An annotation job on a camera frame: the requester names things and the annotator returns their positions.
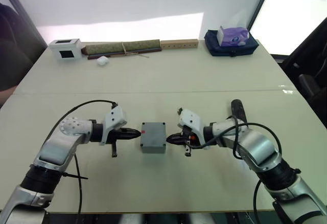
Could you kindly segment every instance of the wall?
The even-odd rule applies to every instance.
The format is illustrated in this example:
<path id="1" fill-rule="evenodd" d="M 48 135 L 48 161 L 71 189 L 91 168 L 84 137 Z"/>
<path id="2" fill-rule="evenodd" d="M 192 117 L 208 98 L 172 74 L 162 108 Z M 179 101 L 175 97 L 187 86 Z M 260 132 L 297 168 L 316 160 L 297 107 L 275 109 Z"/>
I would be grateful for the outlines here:
<path id="1" fill-rule="evenodd" d="M 289 55 L 327 17 L 327 0 L 266 0 L 251 33 L 270 54 Z"/>
<path id="2" fill-rule="evenodd" d="M 203 38 L 259 0 L 20 0 L 46 42 Z"/>

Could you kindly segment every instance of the white object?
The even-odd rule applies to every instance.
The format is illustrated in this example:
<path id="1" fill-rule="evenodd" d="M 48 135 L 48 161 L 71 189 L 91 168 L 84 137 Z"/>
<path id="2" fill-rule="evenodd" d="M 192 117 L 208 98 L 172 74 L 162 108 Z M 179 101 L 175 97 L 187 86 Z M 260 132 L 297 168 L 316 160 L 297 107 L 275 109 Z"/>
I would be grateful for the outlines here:
<path id="1" fill-rule="evenodd" d="M 97 59 L 98 65 L 105 65 L 109 62 L 109 59 L 106 56 L 101 56 L 100 58 Z"/>
<path id="2" fill-rule="evenodd" d="M 183 126 L 187 126 L 192 129 L 192 132 L 198 136 L 200 145 L 205 143 L 203 138 L 203 128 L 206 125 L 202 122 L 200 116 L 191 110 L 183 109 L 179 116 L 178 127 L 183 128 Z"/>
<path id="3" fill-rule="evenodd" d="M 222 29 L 220 27 L 217 31 L 217 40 L 218 40 L 219 45 L 221 45 L 221 42 L 223 41 L 223 39 L 224 39 L 224 32 L 222 31 Z"/>
<path id="4" fill-rule="evenodd" d="M 99 72 L 108 71 L 86 62 Z M 181 104 L 203 121 L 219 122 L 230 116 L 231 100 L 240 99 L 248 121 L 267 125 L 277 134 L 285 160 L 301 169 L 303 179 L 326 204 L 327 130 L 298 91 L 108 93 L 13 95 L 8 99 L 0 110 L 0 209 L 24 178 L 54 122 L 71 107 L 92 99 L 118 102 L 128 115 L 126 126 L 130 128 L 165 121 L 167 135 L 180 131 L 176 112 Z M 71 116 L 100 121 L 110 107 L 89 104 Z M 260 131 L 273 141 L 269 132 Z M 230 149 L 211 146 L 210 150 L 193 150 L 188 158 L 184 147 L 167 144 L 165 154 L 142 154 L 139 140 L 118 140 L 115 159 L 110 156 L 110 145 L 89 143 L 77 148 L 81 175 L 89 177 L 83 181 L 83 212 L 237 212 L 253 208 L 258 177 Z M 67 172 L 75 170 L 71 162 Z M 76 184 L 76 179 L 63 178 L 47 211 L 76 213 Z M 271 210 L 272 201 L 260 187 L 258 209 Z"/>
<path id="5" fill-rule="evenodd" d="M 126 113 L 120 106 L 116 106 L 111 112 L 107 113 L 103 120 L 102 139 L 99 143 L 104 146 L 107 142 L 108 134 L 113 129 L 120 129 L 127 123 Z"/>
<path id="6" fill-rule="evenodd" d="M 75 60 L 82 58 L 80 39 L 54 40 L 49 44 L 56 59 Z"/>
<path id="7" fill-rule="evenodd" d="M 279 90 L 283 85 L 283 89 L 295 89 L 261 44 L 252 55 L 236 56 L 232 61 L 230 57 L 211 56 L 204 40 L 196 49 L 150 55 L 149 59 L 136 55 L 113 58 L 110 64 L 114 61 L 114 68 L 99 68 L 93 61 L 53 61 L 47 49 L 15 94 L 262 91 Z M 56 81 L 40 82 L 45 73 L 47 80 Z"/>

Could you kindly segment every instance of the silver arm segment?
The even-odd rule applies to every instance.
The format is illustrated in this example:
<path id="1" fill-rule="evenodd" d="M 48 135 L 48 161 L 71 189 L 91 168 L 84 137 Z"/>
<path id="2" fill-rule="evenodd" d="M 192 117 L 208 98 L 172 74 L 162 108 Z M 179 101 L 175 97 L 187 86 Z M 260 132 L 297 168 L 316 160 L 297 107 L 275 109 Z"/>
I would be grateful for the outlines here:
<path id="1" fill-rule="evenodd" d="M 234 125 L 233 119 L 227 119 L 222 123 L 214 123 L 212 125 L 213 137 L 219 136 L 225 129 Z M 222 140 L 217 140 L 217 145 L 233 149 L 235 133 L 235 129 L 232 129 L 223 136 Z M 237 152 L 254 172 L 271 170 L 282 161 L 281 154 L 267 137 L 245 125 L 239 128 Z"/>
<path id="2" fill-rule="evenodd" d="M 126 123 L 125 113 L 120 106 L 116 106 L 106 115 L 101 134 L 108 136 L 111 130 L 120 129 Z M 16 216 L 24 213 L 16 212 L 17 206 L 41 209 L 48 207 L 54 196 L 54 189 L 71 162 L 77 146 L 88 143 L 92 132 L 92 121 L 78 118 L 62 120 L 58 129 L 43 144 L 25 179 L 15 188 L 1 211 L 0 224 L 12 219 L 11 213 L 19 213 Z"/>
<path id="3" fill-rule="evenodd" d="M 16 207 L 9 216 L 7 224 L 37 224 L 43 223 L 46 217 L 44 209 L 28 208 L 26 206 Z"/>

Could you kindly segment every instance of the tissue box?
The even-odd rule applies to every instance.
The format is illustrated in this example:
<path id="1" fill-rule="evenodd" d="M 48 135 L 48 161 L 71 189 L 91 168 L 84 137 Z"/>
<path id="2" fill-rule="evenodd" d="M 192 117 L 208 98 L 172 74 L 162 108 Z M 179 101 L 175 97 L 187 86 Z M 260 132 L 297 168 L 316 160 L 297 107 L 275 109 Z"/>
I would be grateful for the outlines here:
<path id="1" fill-rule="evenodd" d="M 246 45 L 243 46 L 231 46 L 221 47 L 217 40 L 217 31 L 208 30 L 205 37 L 205 44 L 212 56 L 239 56 L 252 54 L 259 46 L 257 41 L 249 33 L 249 39 L 246 41 Z"/>
<path id="2" fill-rule="evenodd" d="M 75 60 L 82 58 L 80 39 L 54 40 L 49 44 L 56 59 Z"/>
<path id="3" fill-rule="evenodd" d="M 249 31 L 244 27 L 222 28 L 217 32 L 218 43 L 222 47 L 244 46 L 249 39 Z"/>

